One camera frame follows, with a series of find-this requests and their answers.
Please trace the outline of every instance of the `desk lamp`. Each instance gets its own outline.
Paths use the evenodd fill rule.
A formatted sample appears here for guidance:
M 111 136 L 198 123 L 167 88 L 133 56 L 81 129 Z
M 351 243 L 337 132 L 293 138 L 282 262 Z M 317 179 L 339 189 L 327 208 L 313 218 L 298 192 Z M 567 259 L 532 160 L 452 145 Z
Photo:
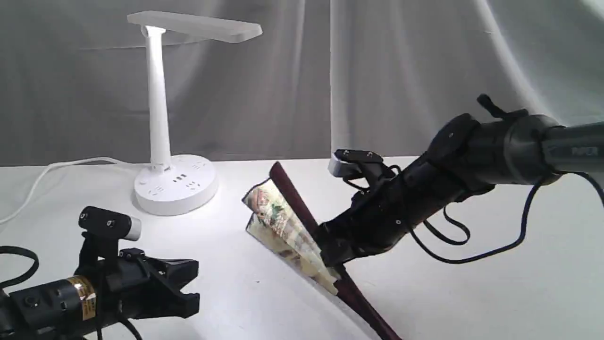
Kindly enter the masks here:
M 161 35 L 171 30 L 236 43 L 261 35 L 262 28 L 251 22 L 159 11 L 143 11 L 127 18 L 141 26 L 146 38 L 149 81 L 151 165 L 137 175 L 134 191 L 141 208 L 153 215 L 184 214 L 214 197 L 218 177 L 206 158 L 170 154 Z

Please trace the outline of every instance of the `power cord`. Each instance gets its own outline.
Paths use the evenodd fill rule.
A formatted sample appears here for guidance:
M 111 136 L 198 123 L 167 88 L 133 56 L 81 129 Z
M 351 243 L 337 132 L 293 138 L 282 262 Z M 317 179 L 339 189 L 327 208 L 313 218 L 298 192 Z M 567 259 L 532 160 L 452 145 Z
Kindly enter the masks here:
M 31 185 L 31 189 L 30 189 L 29 193 L 27 194 L 27 197 L 21 204 L 21 206 L 18 207 L 17 210 L 15 210 L 12 214 L 2 218 L 0 220 L 0 224 L 4 224 L 4 223 L 12 220 L 13 218 L 17 217 L 23 209 L 25 209 L 27 204 L 29 204 L 38 184 L 42 180 L 42 177 L 44 177 L 44 175 L 46 175 L 50 170 L 57 169 L 57 168 L 64 168 L 64 167 L 70 166 L 70 165 L 78 165 L 78 164 L 85 164 L 85 163 L 91 163 L 91 162 L 109 162 L 109 163 L 121 164 L 121 165 L 131 164 L 131 163 L 122 162 L 121 160 L 113 159 L 110 157 L 94 157 L 94 158 L 89 158 L 89 159 L 74 160 L 74 161 L 70 161 L 70 162 L 59 162 L 59 163 L 50 164 L 50 165 L 46 166 L 46 168 L 44 168 L 44 170 L 42 170 L 42 172 L 38 175 L 38 177 L 36 178 L 34 183 Z
M 583 177 L 585 180 L 587 180 L 598 193 L 598 196 L 600 197 L 600 201 L 602 201 L 602 205 L 604 206 L 604 191 L 602 190 L 602 187 L 598 184 L 598 182 L 592 176 L 590 176 L 589 174 L 586 174 L 584 172 L 566 172 L 564 174 L 576 174 L 578 176 Z M 495 255 L 498 253 L 505 252 L 506 250 L 510 250 L 515 247 L 518 247 L 524 241 L 524 237 L 526 236 L 526 232 L 527 232 L 527 221 L 529 219 L 530 206 L 533 203 L 535 194 L 537 193 L 539 188 L 546 182 L 546 180 L 547 180 L 547 178 L 543 178 L 542 180 L 537 182 L 537 184 L 535 184 L 534 187 L 531 189 L 531 191 L 528 193 L 526 202 L 524 203 L 524 209 L 522 210 L 522 220 L 520 222 L 520 236 L 518 237 L 518 239 L 516 241 L 508 244 L 507 246 L 503 246 L 501 248 L 497 248 L 497 249 L 491 250 L 489 252 L 482 253 L 482 254 L 472 256 L 469 258 L 463 258 L 460 260 L 452 260 L 452 259 L 438 256 L 434 252 L 432 252 L 430 249 L 428 249 L 428 247 L 426 247 L 426 245 L 417 237 L 413 228 L 409 227 L 408 224 L 406 225 L 407 230 L 409 231 L 409 233 L 411 234 L 413 239 L 416 241 L 417 245 L 419 245 L 423 249 L 423 251 L 425 251 L 431 257 L 433 257 L 441 262 L 448 263 L 448 264 L 462 264 L 462 263 L 474 262 L 474 261 L 483 259 L 485 257 L 489 257 L 489 256 L 492 256 L 492 255 Z M 428 229 L 441 240 L 445 241 L 444 239 L 447 239 L 448 241 L 445 241 L 445 242 L 447 242 L 449 244 L 461 245 L 461 244 L 464 244 L 465 242 L 467 242 L 467 240 L 470 238 L 470 230 L 468 230 L 466 228 L 466 226 L 464 226 L 460 222 L 457 222 L 457 221 L 449 218 L 448 215 L 446 214 L 446 211 L 445 211 L 445 218 L 450 223 L 453 223 L 454 225 L 456 225 L 457 227 L 459 227 L 466 233 L 467 239 L 465 241 L 454 241 L 454 240 L 448 239 L 444 235 L 442 235 L 439 231 L 434 229 L 434 227 L 432 227 L 432 225 L 429 222 L 426 221 L 425 225 L 426 225 L 426 227 L 429 226 Z

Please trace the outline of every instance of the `white table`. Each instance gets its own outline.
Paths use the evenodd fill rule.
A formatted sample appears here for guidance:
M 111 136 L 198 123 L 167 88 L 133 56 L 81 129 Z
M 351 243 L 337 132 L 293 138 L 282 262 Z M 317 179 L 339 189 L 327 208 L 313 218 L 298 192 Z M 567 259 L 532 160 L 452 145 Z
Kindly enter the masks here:
M 412 157 L 388 163 L 406 166 Z M 145 339 L 367 339 L 366 325 L 352 320 L 266 250 L 244 228 L 250 211 L 240 199 L 268 176 L 272 161 L 216 163 L 221 187 L 205 207 L 177 217 L 154 217 L 133 204 L 138 166 L 76 166 L 54 171 L 15 220 L 0 226 L 0 244 L 29 248 L 40 269 L 23 289 L 70 276 L 77 265 L 86 205 L 119 211 L 143 221 L 136 243 L 149 256 L 194 258 L 199 276 L 188 292 L 201 294 L 201 311 L 187 320 L 134 321 Z M 328 160 L 282 164 L 319 220 L 347 208 L 353 189 L 331 177 Z M 0 214 L 23 199 L 40 168 L 0 169 Z M 460 258 L 517 237 L 528 187 L 494 192 L 451 206 L 472 230 L 466 247 L 440 243 L 425 228 L 418 235 L 433 250 Z M 433 260 L 405 237 L 393 250 L 355 260 L 349 272 L 373 306 L 406 340 L 601 339 L 604 337 L 604 212 L 587 182 L 572 175 L 543 188 L 535 198 L 528 235 L 518 249 L 459 266 Z M 462 236 L 440 216 L 444 233 Z M 28 260 L 0 257 L 0 280 L 21 273 Z M 109 339 L 130 339 L 122 326 Z

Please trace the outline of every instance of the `gray backdrop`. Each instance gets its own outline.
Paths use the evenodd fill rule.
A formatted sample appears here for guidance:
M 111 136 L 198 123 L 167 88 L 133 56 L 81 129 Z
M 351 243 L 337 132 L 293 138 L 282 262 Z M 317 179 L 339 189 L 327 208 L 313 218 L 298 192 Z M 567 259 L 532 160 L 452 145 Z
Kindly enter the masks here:
M 258 22 L 242 44 L 164 35 L 174 154 L 421 153 L 474 100 L 604 120 L 597 0 L 0 1 L 0 165 L 148 162 L 144 39 L 126 15 Z

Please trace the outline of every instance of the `lamp base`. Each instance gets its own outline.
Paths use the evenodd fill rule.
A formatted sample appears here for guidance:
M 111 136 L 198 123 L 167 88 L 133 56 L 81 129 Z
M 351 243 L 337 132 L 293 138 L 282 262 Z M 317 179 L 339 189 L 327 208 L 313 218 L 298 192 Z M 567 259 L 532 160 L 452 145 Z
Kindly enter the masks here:
M 134 183 L 138 204 L 153 215 L 181 215 L 214 197 L 218 177 L 212 163 L 197 155 L 176 155 L 171 167 L 158 173 L 144 168 Z

